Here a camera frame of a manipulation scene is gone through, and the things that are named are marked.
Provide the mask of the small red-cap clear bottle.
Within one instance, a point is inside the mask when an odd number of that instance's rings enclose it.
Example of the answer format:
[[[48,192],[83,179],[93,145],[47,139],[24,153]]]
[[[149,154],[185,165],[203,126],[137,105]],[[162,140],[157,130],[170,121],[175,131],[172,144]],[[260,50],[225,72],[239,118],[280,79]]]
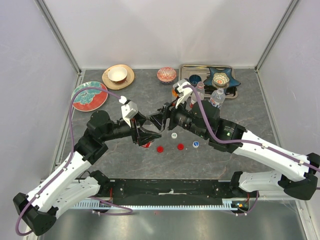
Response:
[[[144,134],[144,136],[142,138],[143,139],[143,145],[141,145],[141,147],[149,148],[154,142],[152,133],[157,133],[157,132],[147,130],[146,122],[142,125],[142,128],[145,130],[145,134]]]

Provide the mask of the white juice bottle cap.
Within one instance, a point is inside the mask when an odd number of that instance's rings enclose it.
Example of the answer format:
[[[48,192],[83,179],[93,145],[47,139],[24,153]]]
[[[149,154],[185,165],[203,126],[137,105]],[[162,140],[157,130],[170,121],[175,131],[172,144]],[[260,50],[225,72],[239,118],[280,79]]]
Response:
[[[177,137],[178,137],[178,134],[177,134],[177,133],[173,132],[173,133],[171,134],[171,138],[172,138],[172,139],[176,139]]]

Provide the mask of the orange juice bottle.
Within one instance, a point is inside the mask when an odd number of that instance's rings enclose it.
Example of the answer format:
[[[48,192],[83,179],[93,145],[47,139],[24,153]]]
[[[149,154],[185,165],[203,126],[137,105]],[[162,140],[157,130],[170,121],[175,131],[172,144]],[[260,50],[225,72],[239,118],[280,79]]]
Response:
[[[178,97],[178,94],[176,93],[176,90],[174,87],[171,89],[171,95],[173,99],[176,99]]]

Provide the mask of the red bottle cap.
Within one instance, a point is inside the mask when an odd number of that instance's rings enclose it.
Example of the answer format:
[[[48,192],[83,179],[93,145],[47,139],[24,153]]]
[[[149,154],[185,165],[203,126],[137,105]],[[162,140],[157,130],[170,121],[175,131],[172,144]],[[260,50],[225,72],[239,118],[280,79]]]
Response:
[[[178,150],[183,150],[183,149],[184,149],[184,145],[183,145],[182,143],[179,143],[179,144],[177,145],[177,149],[178,149]]]
[[[164,151],[164,148],[162,146],[158,146],[156,150],[158,153],[162,153]]]

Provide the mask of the blue white Pocari cap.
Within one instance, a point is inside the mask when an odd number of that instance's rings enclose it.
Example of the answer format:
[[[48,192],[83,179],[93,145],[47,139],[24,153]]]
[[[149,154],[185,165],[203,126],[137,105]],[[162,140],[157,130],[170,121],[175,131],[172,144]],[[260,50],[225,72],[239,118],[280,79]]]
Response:
[[[198,148],[198,147],[200,146],[200,143],[199,143],[198,141],[194,141],[194,142],[192,143],[192,146],[193,146],[194,148]]]

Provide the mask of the tall red-cap clear bottle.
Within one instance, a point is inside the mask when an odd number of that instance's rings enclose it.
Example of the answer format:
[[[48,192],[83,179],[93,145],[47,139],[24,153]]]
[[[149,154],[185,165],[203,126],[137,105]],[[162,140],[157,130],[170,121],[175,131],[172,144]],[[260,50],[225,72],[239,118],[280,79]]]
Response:
[[[198,93],[199,97],[200,97],[200,100],[204,100],[205,98],[205,85],[202,81],[198,82],[196,87],[196,92]],[[190,107],[193,108],[193,105],[197,102],[197,98],[196,98],[196,95],[195,93],[193,92],[192,95],[191,95],[191,100],[190,100]]]

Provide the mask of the clear Pocari Sweat bottle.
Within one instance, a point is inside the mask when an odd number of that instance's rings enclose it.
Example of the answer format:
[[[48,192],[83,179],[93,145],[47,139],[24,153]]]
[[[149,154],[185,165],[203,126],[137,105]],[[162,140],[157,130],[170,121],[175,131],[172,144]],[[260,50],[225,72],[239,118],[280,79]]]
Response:
[[[218,88],[214,90],[210,96],[209,102],[212,106],[220,109],[223,105],[224,100],[226,99],[226,95],[223,88]]]

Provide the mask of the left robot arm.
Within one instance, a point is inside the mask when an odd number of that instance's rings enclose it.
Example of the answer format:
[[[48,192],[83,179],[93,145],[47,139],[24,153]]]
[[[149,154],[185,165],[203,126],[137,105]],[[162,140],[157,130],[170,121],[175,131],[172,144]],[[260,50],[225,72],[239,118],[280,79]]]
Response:
[[[95,195],[106,196],[110,191],[110,179],[99,170],[91,172],[77,185],[69,185],[108,150],[106,141],[131,137],[133,143],[143,146],[160,138],[165,124],[166,121],[156,114],[144,116],[132,111],[112,121],[106,111],[94,112],[83,136],[72,146],[63,163],[39,186],[13,198],[18,221],[24,221],[31,233],[41,236],[75,204]]]

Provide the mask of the steel tray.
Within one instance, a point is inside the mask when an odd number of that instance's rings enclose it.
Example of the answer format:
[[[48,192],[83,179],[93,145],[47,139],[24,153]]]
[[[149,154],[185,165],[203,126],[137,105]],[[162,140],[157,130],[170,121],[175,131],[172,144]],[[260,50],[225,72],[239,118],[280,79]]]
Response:
[[[199,75],[204,83],[204,80],[209,76],[210,71],[208,67],[216,67],[216,68],[232,68],[231,66],[219,66],[219,65],[194,65],[194,64],[183,64],[179,69],[179,79],[188,79],[191,75]],[[235,77],[235,70],[232,68],[232,74]],[[213,91],[215,91],[217,87],[215,86],[207,86],[205,85],[205,98],[209,98]],[[224,93],[227,99],[235,99],[238,97],[237,87],[228,87],[223,88]]]

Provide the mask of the tan saucer plate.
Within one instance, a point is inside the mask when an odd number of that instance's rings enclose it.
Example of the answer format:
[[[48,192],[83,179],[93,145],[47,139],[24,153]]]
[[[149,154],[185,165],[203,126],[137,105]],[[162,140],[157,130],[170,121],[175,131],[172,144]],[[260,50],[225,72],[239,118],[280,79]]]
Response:
[[[110,69],[114,68],[114,67],[124,67],[127,70],[127,77],[126,80],[124,80],[121,83],[114,83],[112,82],[109,78],[108,78],[108,72]],[[106,87],[108,89],[111,90],[121,90],[123,88],[128,87],[130,84],[133,83],[135,79],[135,73],[134,71],[127,65],[125,64],[117,64],[117,65],[113,65],[111,67],[109,67],[107,70],[104,71],[104,73],[102,74],[102,81],[103,83],[106,85]]]

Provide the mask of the patterned flower bowl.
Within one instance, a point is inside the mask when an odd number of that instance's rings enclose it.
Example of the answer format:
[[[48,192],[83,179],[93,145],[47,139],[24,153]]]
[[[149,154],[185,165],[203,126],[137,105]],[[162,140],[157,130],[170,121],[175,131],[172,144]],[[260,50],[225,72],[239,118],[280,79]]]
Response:
[[[213,74],[212,84],[217,88],[227,88],[230,84],[230,78],[224,72],[217,72]]]

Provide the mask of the blue star-shaped dish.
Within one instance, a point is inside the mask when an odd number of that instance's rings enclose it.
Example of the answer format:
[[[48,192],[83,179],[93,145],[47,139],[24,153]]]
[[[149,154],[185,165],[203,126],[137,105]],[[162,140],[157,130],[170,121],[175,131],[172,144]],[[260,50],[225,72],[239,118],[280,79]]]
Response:
[[[233,69],[231,67],[213,67],[209,66],[209,76],[203,81],[205,86],[214,86],[212,84],[213,75],[215,73],[225,73],[229,77],[229,86],[227,88],[238,87],[241,83],[235,79]]]

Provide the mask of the left aluminium frame post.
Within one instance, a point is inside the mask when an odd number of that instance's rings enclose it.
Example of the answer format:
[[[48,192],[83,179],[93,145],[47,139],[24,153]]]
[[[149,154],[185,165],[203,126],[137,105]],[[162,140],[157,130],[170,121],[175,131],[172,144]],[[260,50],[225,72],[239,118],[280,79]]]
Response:
[[[34,2],[36,3],[36,5],[38,6],[39,10],[41,11],[43,17],[45,18],[46,22],[48,23],[56,40],[58,41],[60,47],[62,48],[67,59],[69,60],[72,68],[75,70],[75,72],[79,76],[82,73],[82,69],[79,66],[79,64],[77,63],[77,60],[74,57],[69,45],[67,44],[67,41],[64,38],[58,24],[56,23],[54,16],[52,15],[49,7],[47,6],[46,1],[45,0],[35,0]]]

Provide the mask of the aluminium frame post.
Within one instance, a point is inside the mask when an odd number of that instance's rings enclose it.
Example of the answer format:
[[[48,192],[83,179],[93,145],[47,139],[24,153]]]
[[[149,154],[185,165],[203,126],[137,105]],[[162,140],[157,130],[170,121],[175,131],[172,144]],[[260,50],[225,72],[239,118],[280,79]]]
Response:
[[[47,6],[46,1],[45,0],[35,0],[34,2],[36,3],[36,5],[38,6],[39,10],[41,11],[43,17],[45,18],[46,22],[48,23],[56,40],[58,41],[60,47],[62,48],[67,59],[69,60],[72,68],[75,70],[75,72],[79,76],[82,73],[82,69],[79,66],[79,64],[77,63],[77,60],[74,57],[69,45],[67,44],[67,41],[64,38],[58,24],[56,23],[54,16],[52,15],[49,7]]]
[[[282,15],[279,23],[277,24],[273,34],[271,35],[266,47],[264,48],[257,64],[255,65],[254,69],[256,73],[259,73],[260,69],[262,68],[263,64],[265,63],[267,57],[271,53],[272,49],[274,48],[276,42],[278,41],[280,35],[282,34],[283,30],[285,29],[287,23],[289,22],[291,16],[293,15],[294,11],[296,10],[300,0],[291,0]]]

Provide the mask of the right aluminium frame post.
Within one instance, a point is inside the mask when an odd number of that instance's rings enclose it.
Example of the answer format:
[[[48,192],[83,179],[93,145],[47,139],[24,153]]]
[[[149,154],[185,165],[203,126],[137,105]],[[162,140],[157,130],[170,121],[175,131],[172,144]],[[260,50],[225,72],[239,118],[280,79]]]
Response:
[[[259,73],[260,69],[262,68],[263,64],[265,63],[267,57],[271,53],[272,49],[274,48],[276,42],[278,41],[280,35],[282,34],[283,30],[285,29],[287,23],[289,22],[291,16],[293,15],[294,11],[296,10],[300,0],[291,0],[282,15],[279,23],[277,24],[273,34],[271,35],[266,47],[264,48],[257,64],[255,65],[254,69],[256,73]]]

